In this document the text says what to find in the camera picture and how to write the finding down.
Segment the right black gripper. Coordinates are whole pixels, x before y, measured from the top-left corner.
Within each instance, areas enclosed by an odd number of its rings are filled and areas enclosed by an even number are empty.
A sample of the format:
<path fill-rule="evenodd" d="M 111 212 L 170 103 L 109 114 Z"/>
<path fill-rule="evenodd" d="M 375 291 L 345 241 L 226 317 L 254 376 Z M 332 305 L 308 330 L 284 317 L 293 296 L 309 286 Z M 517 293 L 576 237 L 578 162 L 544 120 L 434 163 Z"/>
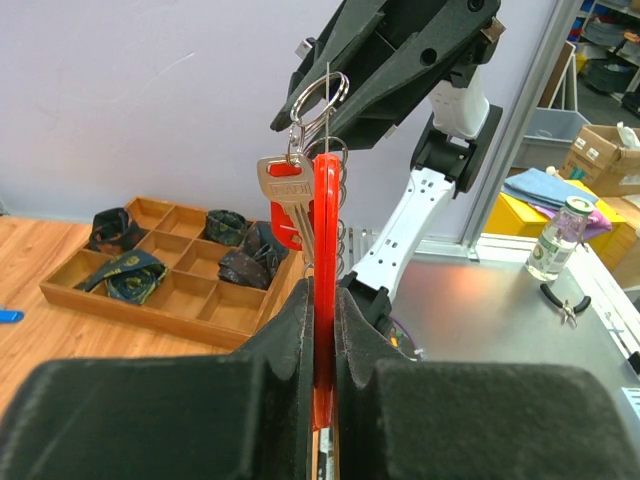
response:
<path fill-rule="evenodd" d="M 294 101 L 306 109 L 333 94 L 329 132 L 352 150 L 371 149 L 423 101 L 434 128 L 475 140 L 491 105 L 476 75 L 500 37 L 498 1 L 342 1 L 290 78 L 270 128 L 293 121 Z"/>

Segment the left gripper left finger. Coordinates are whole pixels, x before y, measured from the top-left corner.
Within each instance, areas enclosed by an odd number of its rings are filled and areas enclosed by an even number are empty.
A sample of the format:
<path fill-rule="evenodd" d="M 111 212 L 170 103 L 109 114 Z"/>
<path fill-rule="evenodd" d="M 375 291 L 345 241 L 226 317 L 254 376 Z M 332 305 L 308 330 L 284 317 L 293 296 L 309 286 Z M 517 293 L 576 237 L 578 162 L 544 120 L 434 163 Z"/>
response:
<path fill-rule="evenodd" d="M 307 479 L 313 283 L 226 355 L 48 361 L 1 421 L 5 479 Z"/>

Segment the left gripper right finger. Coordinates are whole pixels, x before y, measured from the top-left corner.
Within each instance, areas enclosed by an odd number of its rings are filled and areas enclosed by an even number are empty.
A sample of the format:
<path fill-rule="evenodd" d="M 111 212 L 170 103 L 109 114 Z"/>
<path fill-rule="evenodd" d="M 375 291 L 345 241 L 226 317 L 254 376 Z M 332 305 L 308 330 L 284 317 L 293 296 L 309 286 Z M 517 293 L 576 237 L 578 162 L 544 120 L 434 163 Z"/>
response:
<path fill-rule="evenodd" d="M 635 479 L 639 457 L 604 386 L 571 366 L 413 361 L 339 289 L 342 479 Z"/>

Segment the silver key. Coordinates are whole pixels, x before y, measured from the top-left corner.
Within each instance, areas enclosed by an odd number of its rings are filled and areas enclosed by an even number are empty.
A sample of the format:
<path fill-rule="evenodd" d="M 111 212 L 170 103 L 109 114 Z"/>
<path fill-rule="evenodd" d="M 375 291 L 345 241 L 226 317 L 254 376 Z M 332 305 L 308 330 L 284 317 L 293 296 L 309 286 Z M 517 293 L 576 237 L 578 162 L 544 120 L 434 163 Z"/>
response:
<path fill-rule="evenodd" d="M 314 261 L 310 204 L 314 200 L 314 171 L 302 153 L 262 158 L 257 162 L 260 188 L 271 202 L 271 228 L 286 248 L 302 251 L 308 266 Z"/>

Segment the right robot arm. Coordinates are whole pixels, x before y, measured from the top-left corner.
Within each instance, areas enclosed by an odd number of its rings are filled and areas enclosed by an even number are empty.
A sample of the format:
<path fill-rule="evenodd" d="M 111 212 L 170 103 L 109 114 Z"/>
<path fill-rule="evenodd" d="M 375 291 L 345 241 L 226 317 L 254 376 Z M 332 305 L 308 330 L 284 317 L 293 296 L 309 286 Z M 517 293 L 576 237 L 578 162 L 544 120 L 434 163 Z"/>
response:
<path fill-rule="evenodd" d="M 421 102 L 431 104 L 400 201 L 340 281 L 381 334 L 391 330 L 392 301 L 428 224 L 470 190 L 500 122 L 476 73 L 504 33 L 499 9 L 497 1 L 344 1 L 272 121 L 288 132 L 292 153 L 369 150 Z"/>

